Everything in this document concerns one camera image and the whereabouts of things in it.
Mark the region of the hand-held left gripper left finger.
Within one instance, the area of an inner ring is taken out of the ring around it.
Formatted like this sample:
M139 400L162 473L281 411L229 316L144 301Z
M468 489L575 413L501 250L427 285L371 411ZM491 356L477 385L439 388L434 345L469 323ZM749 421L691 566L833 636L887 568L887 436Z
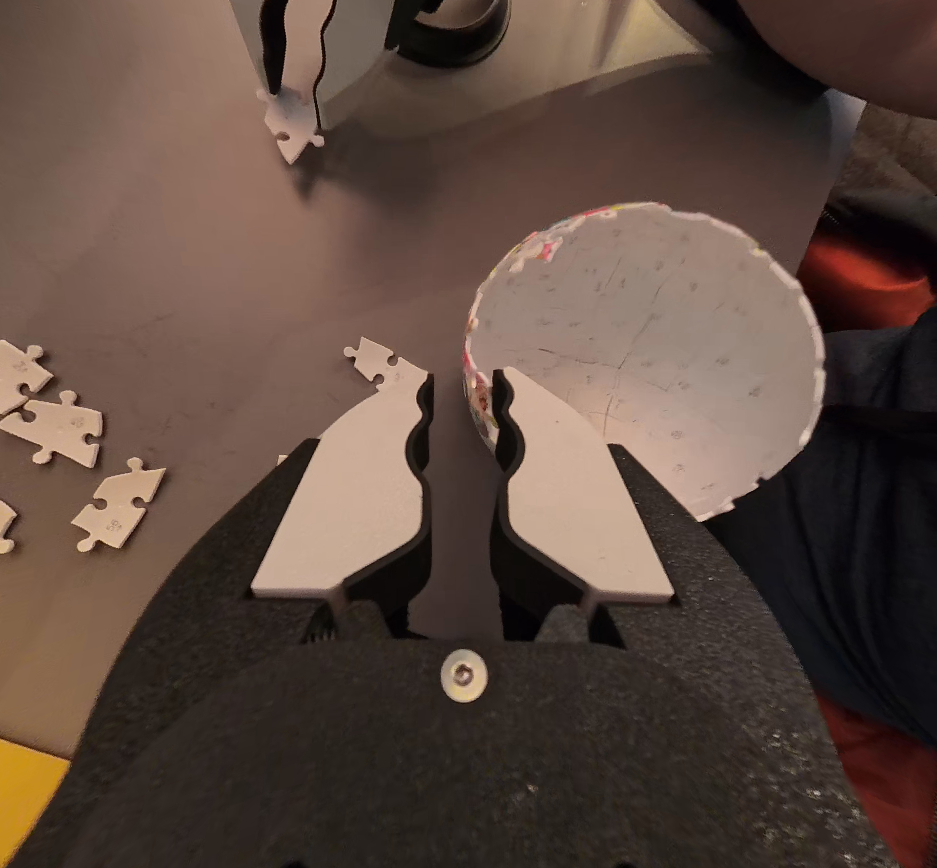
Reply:
M316 440L251 584L260 599L313 599L340 611L373 602L408 625L431 573L425 474L434 376L385 385Z

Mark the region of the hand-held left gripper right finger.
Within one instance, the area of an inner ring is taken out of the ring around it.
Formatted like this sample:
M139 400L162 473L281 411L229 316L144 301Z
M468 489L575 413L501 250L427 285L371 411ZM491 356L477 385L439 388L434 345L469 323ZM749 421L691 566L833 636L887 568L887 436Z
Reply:
M592 619L609 605L671 603L673 583L611 447L589 421L517 369L495 371L492 411L500 592L538 621L561 604Z

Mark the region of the curved white puzzle piece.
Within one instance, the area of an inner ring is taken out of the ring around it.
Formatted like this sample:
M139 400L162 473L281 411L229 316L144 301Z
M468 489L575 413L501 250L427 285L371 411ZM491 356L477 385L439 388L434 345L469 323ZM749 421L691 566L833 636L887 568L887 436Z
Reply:
M295 164L307 147L325 146L315 106L304 102L300 93L283 86L279 93L270 94L259 87L256 96L264 104L264 124L287 165Z

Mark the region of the colourful cartoon puzzle ball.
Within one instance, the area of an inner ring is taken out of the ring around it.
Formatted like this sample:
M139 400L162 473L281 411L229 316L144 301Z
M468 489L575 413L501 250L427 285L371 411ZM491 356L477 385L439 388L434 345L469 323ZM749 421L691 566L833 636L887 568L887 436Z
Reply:
M705 522L804 449L825 360L803 288L741 229L625 204L558 221L502 257L468 313L463 389L494 452L492 374L520 370Z

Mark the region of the white puzzle pieces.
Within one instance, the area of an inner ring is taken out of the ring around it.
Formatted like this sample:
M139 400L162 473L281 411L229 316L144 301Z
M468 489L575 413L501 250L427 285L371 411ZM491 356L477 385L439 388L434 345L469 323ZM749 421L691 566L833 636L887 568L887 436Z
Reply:
M49 464L61 455L92 469L99 457L103 414L80 406L73 391L61 392L57 402L28 398L25 391L40 392L53 379L41 364L43 356L41 346L21 350L1 341L2 432L35 445L35 464ZM369 382L381 377L379 392L402 388L417 392L428 372L401 357L391 363L392 356L390 349L364 337L357 348L345 348L345 357L353 360ZM85 534L77 551L87 553L99 545L122 548L143 520L165 474L164 468L147 468L133 457L126 461L123 473L105 478L93 496L100 506L88 503L71 522Z

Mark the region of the person's dark trouser leg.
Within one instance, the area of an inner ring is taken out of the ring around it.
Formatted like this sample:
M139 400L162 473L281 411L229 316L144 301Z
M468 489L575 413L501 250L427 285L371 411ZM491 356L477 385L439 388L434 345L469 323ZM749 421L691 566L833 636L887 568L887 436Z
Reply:
M826 336L811 439L706 526L814 688L936 744L936 309Z

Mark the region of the black zippered bag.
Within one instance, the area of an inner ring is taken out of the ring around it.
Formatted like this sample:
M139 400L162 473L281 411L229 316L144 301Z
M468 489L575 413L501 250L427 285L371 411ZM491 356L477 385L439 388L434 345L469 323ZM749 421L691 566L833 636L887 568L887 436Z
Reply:
M933 193L881 188L838 191L826 203L817 227L935 263Z

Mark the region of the yellow plastic bin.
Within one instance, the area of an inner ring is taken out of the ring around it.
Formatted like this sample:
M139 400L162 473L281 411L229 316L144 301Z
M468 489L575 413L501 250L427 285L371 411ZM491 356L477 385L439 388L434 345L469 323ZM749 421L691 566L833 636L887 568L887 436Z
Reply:
M1 866L35 828L70 767L68 759L1 740Z

